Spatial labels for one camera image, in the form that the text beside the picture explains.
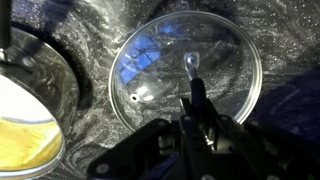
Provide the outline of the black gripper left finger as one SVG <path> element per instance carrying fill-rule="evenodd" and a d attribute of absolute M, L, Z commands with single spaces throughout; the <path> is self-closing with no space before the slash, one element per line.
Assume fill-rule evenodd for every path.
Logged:
<path fill-rule="evenodd" d="M 182 98 L 180 105 L 183 113 L 180 129 L 187 176 L 191 180 L 214 180 L 212 154 L 196 119 L 191 115 L 191 103 L 188 98 Z"/>

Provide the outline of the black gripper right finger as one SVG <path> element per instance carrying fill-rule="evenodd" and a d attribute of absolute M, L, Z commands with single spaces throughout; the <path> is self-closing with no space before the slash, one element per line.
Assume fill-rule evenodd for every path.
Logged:
<path fill-rule="evenodd" d="M 204 176 L 213 180 L 246 180 L 244 131 L 229 116 L 219 114 L 210 100 L 206 100 L 206 110 L 206 134 L 213 144 L 206 150 Z"/>

